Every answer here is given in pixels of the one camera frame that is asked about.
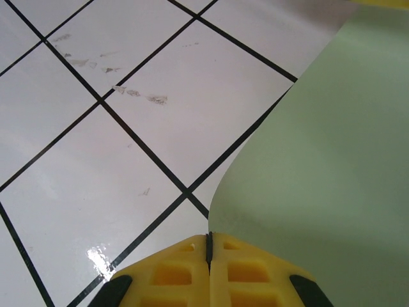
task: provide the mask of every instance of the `light green sheet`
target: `light green sheet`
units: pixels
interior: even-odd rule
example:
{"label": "light green sheet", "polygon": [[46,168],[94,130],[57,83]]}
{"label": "light green sheet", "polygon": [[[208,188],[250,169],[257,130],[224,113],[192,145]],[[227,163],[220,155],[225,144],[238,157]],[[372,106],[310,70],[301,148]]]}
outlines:
{"label": "light green sheet", "polygon": [[239,153],[209,227],[307,269],[335,306],[408,302],[409,11],[343,26]]}

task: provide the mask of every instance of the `black stripe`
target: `black stripe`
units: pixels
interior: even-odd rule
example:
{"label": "black stripe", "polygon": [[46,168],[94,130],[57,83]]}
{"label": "black stripe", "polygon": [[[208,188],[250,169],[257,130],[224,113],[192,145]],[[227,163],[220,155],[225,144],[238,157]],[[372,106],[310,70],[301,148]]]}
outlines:
{"label": "black stripe", "polygon": [[148,157],[164,172],[164,174],[179,188],[182,192],[186,191],[186,186],[178,177],[159,159],[151,148],[128,126],[127,123],[111,108],[106,102],[102,102],[102,107],[112,116],[115,122],[141,147]]}
{"label": "black stripe", "polygon": [[197,20],[200,21],[202,24],[209,27],[210,29],[212,29],[216,33],[220,34],[221,36],[223,36],[224,38],[226,38],[227,40],[229,40],[230,42],[235,44],[237,47],[243,49],[245,52],[251,54],[256,59],[263,62],[265,65],[271,67],[276,72],[281,74],[283,77],[285,77],[288,80],[293,81],[293,82],[296,82],[298,80],[297,77],[295,77],[293,74],[289,73],[288,71],[286,71],[285,69],[283,69],[279,65],[275,64],[274,62],[270,61],[266,57],[262,56],[260,53],[258,53],[255,50],[251,49],[249,46],[245,45],[241,41],[239,41],[236,38],[232,37],[230,34],[227,34],[223,30],[221,30],[220,28],[218,28],[217,26],[212,24],[211,22],[208,22],[206,19],[202,18],[200,15],[202,15],[203,13],[200,14],[200,15],[196,15],[194,12],[192,12],[190,9],[186,8],[184,5],[180,4],[178,1],[175,1],[175,0],[168,0],[168,1],[170,3],[172,3],[172,4],[174,4],[175,6],[177,6],[178,8],[180,8],[181,10],[183,10],[185,13],[188,13],[190,16],[193,16],[193,17],[197,18]]}
{"label": "black stripe", "polygon": [[58,30],[60,30],[68,21],[70,21],[71,19],[73,19],[75,16],[77,16],[83,9],[85,9],[87,6],[89,6],[92,2],[94,2],[94,0],[89,0],[87,3],[85,3],[83,6],[81,6],[74,14],[72,14],[71,16],[69,16],[69,18],[67,18],[66,20],[64,20],[60,25],[58,25],[54,30],[52,30],[49,34],[45,35],[45,38],[50,37],[51,35],[53,35],[55,32],[57,32]]}
{"label": "black stripe", "polygon": [[70,304],[67,305],[67,307],[76,307],[79,303],[82,302],[83,299],[85,299],[88,294],[90,294],[100,283],[101,281],[104,280],[104,277],[102,275],[98,275],[94,280],[89,283],[88,286],[85,287],[83,291],[78,294],[75,299],[71,301]]}
{"label": "black stripe", "polygon": [[48,152],[60,139],[62,139],[67,133],[69,133],[76,125],[78,125],[85,117],[87,117],[97,106],[99,102],[95,102],[87,111],[81,114],[71,125],[69,125],[62,133],[60,133],[55,139],[53,139],[44,149],[36,154],[30,161],[28,161],[22,168],[20,168],[16,174],[11,176],[2,186],[0,186],[0,193],[6,189],[15,179],[17,179],[23,172],[28,169],[34,162],[36,162],[42,155]]}
{"label": "black stripe", "polygon": [[36,49],[39,45],[41,45],[41,41],[39,41],[38,43],[36,43],[34,46],[32,46],[32,48],[28,49],[26,51],[26,53],[24,53],[21,57],[19,57],[18,59],[16,59],[12,64],[8,65],[7,68],[5,68],[2,72],[0,72],[0,77],[2,75],[4,75],[5,73],[7,73],[10,69],[12,69],[19,61],[21,61],[22,59],[24,59],[31,51],[33,51],[34,49]]}
{"label": "black stripe", "polygon": [[28,20],[26,16],[24,16],[23,13],[20,12],[20,10],[16,8],[15,5],[10,0],[4,0],[4,1],[24,21],[24,23],[30,28],[30,30],[34,32],[36,36],[39,37],[39,39],[41,40],[44,39],[44,36],[39,32],[39,30],[37,30],[37,28],[34,27],[34,25],[30,22],[30,20]]}
{"label": "black stripe", "polygon": [[17,249],[19,250],[19,253],[21,255],[21,258],[23,258],[24,263],[27,266],[28,271],[30,272],[31,277],[33,278],[38,290],[40,291],[41,296],[43,297],[43,300],[47,307],[54,307],[54,303],[52,302],[52,299],[45,288],[43,281],[40,278],[40,275],[38,275],[36,268],[34,267],[33,262],[30,259],[30,256],[27,254],[26,249],[24,248],[23,243],[20,240],[19,235],[17,234],[12,222],[10,221],[10,218],[8,217],[3,205],[0,203],[0,215],[3,218],[3,221],[7,227],[8,232],[10,233],[14,244],[16,245]]}
{"label": "black stripe", "polygon": [[[186,199],[184,194],[180,195],[175,201],[168,206],[140,235],[137,236],[123,251],[111,262],[110,267],[115,269],[135,248],[143,242],[173,211],[180,206],[180,204]],[[75,307],[89,294],[91,293],[101,281],[104,280],[102,275],[98,275],[79,295],[72,300],[67,307]]]}
{"label": "black stripe", "polygon": [[78,71],[76,71],[75,68],[71,66],[71,64],[69,64],[69,62],[67,62],[64,56],[61,53],[59,53],[57,49],[48,40],[46,40],[44,44],[50,49],[52,53],[54,53],[57,59],[59,59],[60,62],[62,62],[62,64],[71,72],[71,74],[73,74],[73,76],[77,78],[77,80],[89,91],[89,93],[97,101],[101,102],[102,101],[101,96],[96,92],[96,90],[94,90],[94,88],[91,85],[89,85],[89,83],[83,78],[83,76],[81,76],[80,73],[78,73]]}
{"label": "black stripe", "polygon": [[[147,62],[149,62],[153,57],[155,57],[163,48],[165,48],[167,45],[169,45],[176,37],[180,35],[183,31],[186,30],[187,27],[189,27],[195,19],[190,19],[186,24],[184,24],[177,32],[175,32],[174,35],[169,37],[166,42],[164,42],[162,45],[160,45],[155,51],[153,51],[146,59],[144,59],[138,66],[136,66],[134,69],[132,69],[129,74],[127,74],[120,82],[118,82],[116,85],[121,86],[125,82],[127,82],[138,70],[140,70]],[[104,96],[102,96],[102,99],[106,99],[109,96],[112,95],[115,91],[113,89],[110,89]]]}
{"label": "black stripe", "polygon": [[290,90],[286,90],[284,94],[278,98],[271,107],[267,109],[212,165],[210,165],[190,186],[189,192],[192,193],[199,187],[257,128],[263,123],[267,116],[274,110],[281,99]]}
{"label": "black stripe", "polygon": [[[88,5],[90,5],[94,0],[89,0],[87,3],[85,3],[83,6],[81,6],[75,13],[73,13],[71,16],[69,16],[69,18],[67,18],[66,20],[64,20],[60,25],[58,25],[54,30],[52,30],[49,34],[47,34],[45,36],[45,38],[50,37],[51,35],[53,35],[56,31],[58,31],[59,29],[61,29],[62,26],[64,26],[68,21],[70,21],[71,19],[73,19],[76,15],[78,15],[78,13],[80,13],[83,9],[85,9]],[[10,64],[7,68],[5,68],[2,72],[0,72],[0,77],[2,75],[4,75],[5,73],[7,73],[7,71],[9,71],[11,68],[13,68],[19,61],[21,61],[22,59],[24,59],[28,54],[30,54],[34,49],[36,49],[39,45],[41,45],[41,43],[43,43],[43,40],[40,40],[38,43],[36,43],[34,46],[32,46],[32,48],[30,48],[29,50],[26,51],[26,53],[24,53],[21,57],[19,57],[18,59],[16,59],[12,64]]]}
{"label": "black stripe", "polygon": [[192,193],[187,194],[187,198],[190,200],[190,202],[202,213],[202,215],[206,218],[209,219],[209,210],[194,196]]}

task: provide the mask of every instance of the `scuff mark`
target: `scuff mark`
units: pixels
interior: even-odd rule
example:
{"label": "scuff mark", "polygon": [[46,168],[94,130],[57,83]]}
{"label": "scuff mark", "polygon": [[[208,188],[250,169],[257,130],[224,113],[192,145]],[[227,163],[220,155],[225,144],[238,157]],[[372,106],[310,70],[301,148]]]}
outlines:
{"label": "scuff mark", "polygon": [[106,52],[106,53],[101,53],[100,54],[100,58],[106,57],[106,56],[112,56],[116,53],[118,53],[119,51],[111,51],[111,52]]}
{"label": "scuff mark", "polygon": [[188,44],[188,45],[183,45],[182,47],[183,47],[183,48],[192,47],[193,45],[190,43],[190,44]]}
{"label": "scuff mark", "polygon": [[67,39],[69,39],[70,37],[71,37],[71,34],[70,34],[70,33],[67,33],[67,34],[61,35],[61,36],[59,36],[59,37],[53,39],[51,42],[60,42],[60,41],[62,41],[62,40],[67,40]]}
{"label": "scuff mark", "polygon": [[97,65],[98,65],[97,62],[89,62],[88,63],[88,66],[91,67],[92,69],[94,69]]}
{"label": "scuff mark", "polygon": [[145,98],[148,101],[153,102],[154,104],[160,104],[161,106],[167,102],[167,96],[149,95],[145,96]]}
{"label": "scuff mark", "polygon": [[72,66],[83,67],[88,62],[88,59],[68,59],[67,62]]}
{"label": "scuff mark", "polygon": [[108,74],[109,72],[117,72],[119,69],[121,69],[121,67],[116,67],[116,68],[111,68],[111,67],[101,68],[101,70],[102,70],[103,72],[105,72],[106,74]]}
{"label": "scuff mark", "polygon": [[135,90],[127,90],[127,94],[133,97],[139,97],[141,94],[138,91]]}
{"label": "scuff mark", "polygon": [[149,194],[149,191],[151,190],[151,188],[147,188],[145,191],[143,191],[142,194],[140,194],[139,196],[147,196]]}
{"label": "scuff mark", "polygon": [[121,94],[124,94],[125,90],[126,90],[126,86],[118,86],[118,85],[113,85],[112,89],[115,91],[120,92]]}

